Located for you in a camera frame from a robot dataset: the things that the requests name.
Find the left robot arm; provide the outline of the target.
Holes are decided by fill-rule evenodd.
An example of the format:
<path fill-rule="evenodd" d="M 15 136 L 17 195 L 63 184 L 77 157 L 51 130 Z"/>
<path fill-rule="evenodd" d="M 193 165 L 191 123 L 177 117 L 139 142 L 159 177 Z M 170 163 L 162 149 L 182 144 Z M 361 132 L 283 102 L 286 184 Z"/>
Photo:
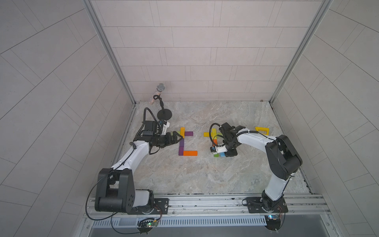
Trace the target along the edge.
<path fill-rule="evenodd" d="M 145 121 L 130 143 L 127 153 L 111 168 L 99 172 L 96 183 L 95 210 L 98 212 L 132 213 L 151 212 L 155 209 L 151 190 L 137 190 L 133 171 L 143 158 L 151 154 L 153 147 L 159 149 L 179 143 L 184 139 L 180 133 L 168 132 L 167 121 Z"/>

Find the amber long block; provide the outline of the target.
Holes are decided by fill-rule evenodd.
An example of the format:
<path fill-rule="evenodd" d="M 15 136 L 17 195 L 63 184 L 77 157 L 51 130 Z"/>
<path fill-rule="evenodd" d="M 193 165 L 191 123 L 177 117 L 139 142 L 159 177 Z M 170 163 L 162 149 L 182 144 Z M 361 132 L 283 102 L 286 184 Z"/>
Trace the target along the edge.
<path fill-rule="evenodd" d="M 180 135 L 185 138 L 185 128 L 184 127 L 181 127 L 180 128 Z"/>

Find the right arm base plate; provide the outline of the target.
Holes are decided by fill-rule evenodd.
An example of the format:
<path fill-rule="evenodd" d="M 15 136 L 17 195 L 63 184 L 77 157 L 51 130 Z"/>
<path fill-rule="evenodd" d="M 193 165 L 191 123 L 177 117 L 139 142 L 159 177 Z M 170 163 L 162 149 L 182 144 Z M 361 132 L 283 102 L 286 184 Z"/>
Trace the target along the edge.
<path fill-rule="evenodd" d="M 288 207 L 284 197 L 272 201 L 269 197 L 248 197 L 242 200 L 242 205 L 249 213 L 287 213 Z"/>

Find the orange long block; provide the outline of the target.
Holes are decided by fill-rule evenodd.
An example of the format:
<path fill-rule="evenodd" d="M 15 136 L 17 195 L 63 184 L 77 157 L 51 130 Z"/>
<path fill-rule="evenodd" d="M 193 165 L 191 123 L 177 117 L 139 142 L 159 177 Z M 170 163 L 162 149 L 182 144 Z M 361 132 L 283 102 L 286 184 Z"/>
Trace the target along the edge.
<path fill-rule="evenodd" d="M 183 151 L 183 156 L 198 156 L 198 151 Z"/>

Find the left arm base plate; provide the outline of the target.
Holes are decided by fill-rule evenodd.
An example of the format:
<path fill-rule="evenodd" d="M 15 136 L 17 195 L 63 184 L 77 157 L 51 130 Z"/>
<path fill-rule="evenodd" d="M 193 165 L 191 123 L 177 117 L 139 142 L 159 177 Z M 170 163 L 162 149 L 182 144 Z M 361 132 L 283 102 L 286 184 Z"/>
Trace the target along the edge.
<path fill-rule="evenodd" d="M 148 205 L 133 207 L 129 215 L 161 215 L 167 214 L 169 207 L 168 198 L 155 198 L 154 202 L 149 202 Z"/>

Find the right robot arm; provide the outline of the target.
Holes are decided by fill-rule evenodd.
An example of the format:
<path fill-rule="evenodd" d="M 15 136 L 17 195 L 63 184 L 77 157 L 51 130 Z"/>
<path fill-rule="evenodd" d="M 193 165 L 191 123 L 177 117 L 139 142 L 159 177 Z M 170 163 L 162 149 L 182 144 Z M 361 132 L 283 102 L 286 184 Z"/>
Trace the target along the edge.
<path fill-rule="evenodd" d="M 223 153 L 226 157 L 238 155 L 237 147 L 249 145 L 267 155 L 270 170 L 270 181 L 262 192 L 259 202 L 247 203 L 247 205 L 259 206 L 266 212 L 273 212 L 283 200 L 284 190 L 290 178 L 298 171 L 303 161 L 285 135 L 272 137 L 258 131 L 249 130 L 244 126 L 231 126 L 224 123 L 219 126 L 223 143 L 212 147 L 212 153 Z"/>

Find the yellow long block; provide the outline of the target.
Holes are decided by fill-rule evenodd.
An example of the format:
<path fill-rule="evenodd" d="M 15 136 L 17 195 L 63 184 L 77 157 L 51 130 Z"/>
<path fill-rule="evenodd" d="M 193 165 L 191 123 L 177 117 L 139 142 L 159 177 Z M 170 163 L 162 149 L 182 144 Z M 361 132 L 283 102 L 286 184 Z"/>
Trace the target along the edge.
<path fill-rule="evenodd" d="M 217 136 L 217 130 L 215 128 L 211 129 L 211 138 L 214 140 Z"/>

